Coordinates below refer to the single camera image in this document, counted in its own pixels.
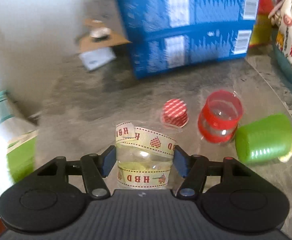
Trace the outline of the clear cup with HBD ribbon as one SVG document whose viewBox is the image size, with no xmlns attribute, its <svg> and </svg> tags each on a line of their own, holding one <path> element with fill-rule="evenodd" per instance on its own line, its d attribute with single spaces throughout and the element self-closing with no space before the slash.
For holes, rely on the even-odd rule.
<svg viewBox="0 0 292 240">
<path fill-rule="evenodd" d="M 165 189 L 181 128 L 160 122 L 120 121 L 115 125 L 117 181 L 127 189 Z"/>
</svg>

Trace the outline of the red banded clear cup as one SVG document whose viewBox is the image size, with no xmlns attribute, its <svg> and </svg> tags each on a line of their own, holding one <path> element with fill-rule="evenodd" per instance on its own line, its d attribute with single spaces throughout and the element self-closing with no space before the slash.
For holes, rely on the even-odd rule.
<svg viewBox="0 0 292 240">
<path fill-rule="evenodd" d="M 234 137 L 242 115 L 243 106 L 236 94 L 217 90 L 207 97 L 200 111 L 199 132 L 210 143 L 226 143 Z"/>
</svg>

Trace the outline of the green plastic cup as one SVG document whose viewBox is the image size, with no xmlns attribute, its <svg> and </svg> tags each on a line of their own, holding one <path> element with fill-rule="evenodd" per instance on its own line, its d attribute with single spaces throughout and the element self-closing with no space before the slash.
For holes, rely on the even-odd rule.
<svg viewBox="0 0 292 240">
<path fill-rule="evenodd" d="M 261 163 L 288 154 L 292 148 L 292 125 L 284 114 L 273 114 L 237 129 L 237 157 L 245 164 Z"/>
</svg>

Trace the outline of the red checkered cupcake liner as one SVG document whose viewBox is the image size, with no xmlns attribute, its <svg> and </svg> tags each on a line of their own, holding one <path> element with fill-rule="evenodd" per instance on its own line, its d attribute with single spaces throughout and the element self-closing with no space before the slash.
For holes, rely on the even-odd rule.
<svg viewBox="0 0 292 240">
<path fill-rule="evenodd" d="M 161 121 L 183 128 L 188 118 L 187 104 L 181 99 L 170 99 L 162 107 Z"/>
</svg>

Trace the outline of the green lined cardboard box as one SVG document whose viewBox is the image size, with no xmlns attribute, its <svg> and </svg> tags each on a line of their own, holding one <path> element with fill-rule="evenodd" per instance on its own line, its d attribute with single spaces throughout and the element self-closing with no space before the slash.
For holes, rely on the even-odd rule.
<svg viewBox="0 0 292 240">
<path fill-rule="evenodd" d="M 14 183 L 34 171 L 37 135 L 37 131 L 31 131 L 9 141 L 6 158 Z"/>
</svg>

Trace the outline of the lower blue cardboard box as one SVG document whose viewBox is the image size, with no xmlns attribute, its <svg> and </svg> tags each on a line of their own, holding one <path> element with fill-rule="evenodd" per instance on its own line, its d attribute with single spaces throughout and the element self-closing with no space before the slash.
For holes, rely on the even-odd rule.
<svg viewBox="0 0 292 240">
<path fill-rule="evenodd" d="M 252 21 L 186 24 L 179 19 L 174 27 L 166 17 L 143 16 L 123 19 L 126 37 L 111 32 L 109 38 L 97 41 L 86 35 L 79 41 L 79 51 L 127 44 L 135 77 L 166 73 L 202 62 L 244 57 L 247 53 Z"/>
</svg>

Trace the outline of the blue cardboard box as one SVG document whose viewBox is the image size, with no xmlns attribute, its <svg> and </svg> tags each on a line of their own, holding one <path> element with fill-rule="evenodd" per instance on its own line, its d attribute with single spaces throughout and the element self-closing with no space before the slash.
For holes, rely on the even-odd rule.
<svg viewBox="0 0 292 240">
<path fill-rule="evenodd" d="M 143 16 L 123 19 L 126 37 L 111 32 L 109 38 L 97 41 L 86 35 L 79 41 L 79 51 L 127 44 L 135 77 L 166 73 L 202 62 L 244 57 L 247 53 L 252 21 L 186 24 L 179 19 L 174 27 L 166 17 Z"/>
<path fill-rule="evenodd" d="M 147 39 L 199 24 L 247 21 L 254 23 L 259 0 L 115 0 L 125 35 Z"/>
</svg>

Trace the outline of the teal bowl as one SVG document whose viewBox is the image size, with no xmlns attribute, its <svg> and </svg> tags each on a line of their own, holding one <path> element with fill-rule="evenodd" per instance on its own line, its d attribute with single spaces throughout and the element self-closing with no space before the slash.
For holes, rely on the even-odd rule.
<svg viewBox="0 0 292 240">
<path fill-rule="evenodd" d="M 273 29 L 273 32 L 271 34 L 272 38 L 272 45 L 273 45 L 273 51 L 275 54 L 275 58 L 277 61 L 277 64 L 279 68 L 281 69 L 281 72 L 283 72 L 286 79 L 292 84 L 292 68 L 289 64 L 289 61 L 287 58 L 281 53 L 281 51 L 278 49 L 276 45 L 276 37 L 277 37 L 277 29 Z"/>
</svg>

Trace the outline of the yellow red box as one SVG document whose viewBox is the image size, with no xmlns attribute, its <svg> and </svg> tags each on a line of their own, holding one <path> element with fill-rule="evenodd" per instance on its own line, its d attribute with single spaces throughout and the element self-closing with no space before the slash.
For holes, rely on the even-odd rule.
<svg viewBox="0 0 292 240">
<path fill-rule="evenodd" d="M 268 15 L 273 10 L 273 8 L 274 6 L 272 0 L 259 1 L 256 22 L 254 24 L 249 43 L 250 48 L 269 43 L 272 33 L 272 25 Z"/>
</svg>

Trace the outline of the upper blue cardboard box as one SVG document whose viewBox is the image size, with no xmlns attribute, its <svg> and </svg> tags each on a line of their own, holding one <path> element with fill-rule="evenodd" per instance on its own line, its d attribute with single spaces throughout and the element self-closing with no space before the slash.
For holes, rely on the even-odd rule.
<svg viewBox="0 0 292 240">
<path fill-rule="evenodd" d="M 254 23 L 259 0 L 115 0 L 125 35 L 147 39 L 199 24 L 247 21 Z"/>
</svg>

